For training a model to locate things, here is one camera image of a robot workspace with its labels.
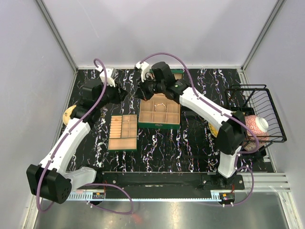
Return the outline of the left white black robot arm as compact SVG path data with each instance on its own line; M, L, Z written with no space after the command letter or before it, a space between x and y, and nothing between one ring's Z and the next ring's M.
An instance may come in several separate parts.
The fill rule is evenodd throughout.
M120 104L127 94L118 83L104 85L99 79L89 80L81 88L81 97L57 143L38 165L27 168L30 191L37 200L44 198L62 204L72 191L86 184L93 189L102 185L103 177L92 166L82 166L73 172L66 169L82 140L99 120L101 108Z

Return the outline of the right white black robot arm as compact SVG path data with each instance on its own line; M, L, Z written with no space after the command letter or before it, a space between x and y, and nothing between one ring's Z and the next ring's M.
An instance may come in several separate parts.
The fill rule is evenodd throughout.
M141 74L137 81L137 98L148 101L155 94L163 94L167 99L196 112L218 131L215 147L220 151L220 162L216 183L222 189L229 188L234 182L232 175L237 171L237 153L246 136L243 113L234 113L217 105L186 80L176 79L165 62L154 65L138 62L135 69Z

